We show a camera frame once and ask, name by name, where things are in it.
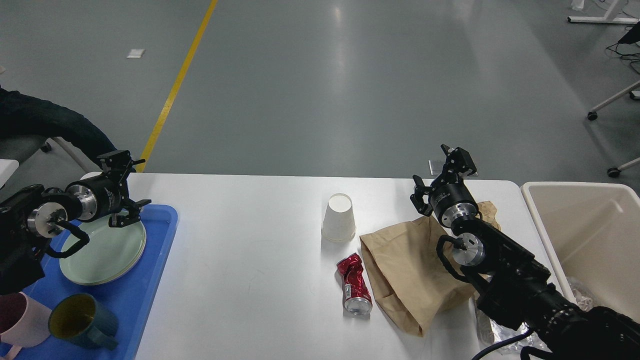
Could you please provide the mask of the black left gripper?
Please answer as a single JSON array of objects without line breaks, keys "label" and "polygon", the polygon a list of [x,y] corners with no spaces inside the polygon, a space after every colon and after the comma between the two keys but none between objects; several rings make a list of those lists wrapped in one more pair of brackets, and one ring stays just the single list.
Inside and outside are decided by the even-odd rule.
[{"label": "black left gripper", "polygon": [[128,176],[146,159],[134,159],[130,150],[115,150],[97,157],[102,173],[71,182],[66,187],[66,216],[92,222],[109,215],[110,228],[125,228],[141,221],[141,212],[151,199],[129,198]]}]

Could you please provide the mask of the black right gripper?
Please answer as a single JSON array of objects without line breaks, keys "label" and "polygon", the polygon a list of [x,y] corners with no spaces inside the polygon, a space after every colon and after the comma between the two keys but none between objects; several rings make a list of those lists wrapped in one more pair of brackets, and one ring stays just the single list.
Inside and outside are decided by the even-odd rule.
[{"label": "black right gripper", "polygon": [[433,186],[425,185],[422,177],[413,175],[410,201],[419,214],[430,217],[434,212],[442,226],[452,226],[461,218],[473,219],[479,214],[477,202],[462,183],[464,178],[477,175],[478,169],[464,148],[446,144],[441,144],[440,148],[445,154],[441,173],[433,180]]}]

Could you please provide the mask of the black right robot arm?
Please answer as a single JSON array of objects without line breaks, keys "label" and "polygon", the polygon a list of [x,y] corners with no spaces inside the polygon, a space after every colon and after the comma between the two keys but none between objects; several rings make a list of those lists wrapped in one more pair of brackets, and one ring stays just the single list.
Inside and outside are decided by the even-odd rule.
[{"label": "black right robot arm", "polygon": [[512,330],[526,325],[525,333],[490,345],[474,358],[537,334],[547,349],[524,346],[522,360],[637,360],[638,322],[605,306],[582,310],[562,296],[532,252],[482,219],[464,183],[477,172],[470,153],[459,146],[440,147],[445,155],[441,173],[430,185],[414,175],[410,196],[419,214],[434,215],[452,231],[439,237],[436,254],[453,278],[473,285],[477,307],[490,319]]}]

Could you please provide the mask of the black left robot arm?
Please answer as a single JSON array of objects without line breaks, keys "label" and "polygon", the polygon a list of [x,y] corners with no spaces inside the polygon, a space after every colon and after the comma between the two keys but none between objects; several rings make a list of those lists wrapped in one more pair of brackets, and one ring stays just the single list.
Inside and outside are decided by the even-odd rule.
[{"label": "black left robot arm", "polygon": [[135,160],[128,150],[98,157],[101,173],[71,182],[65,188],[33,184],[1,203],[0,293],[23,291],[45,276],[44,256],[66,259],[90,242],[73,221],[91,223],[109,217],[109,227],[139,223],[150,199],[130,198],[128,177],[144,158]]}]

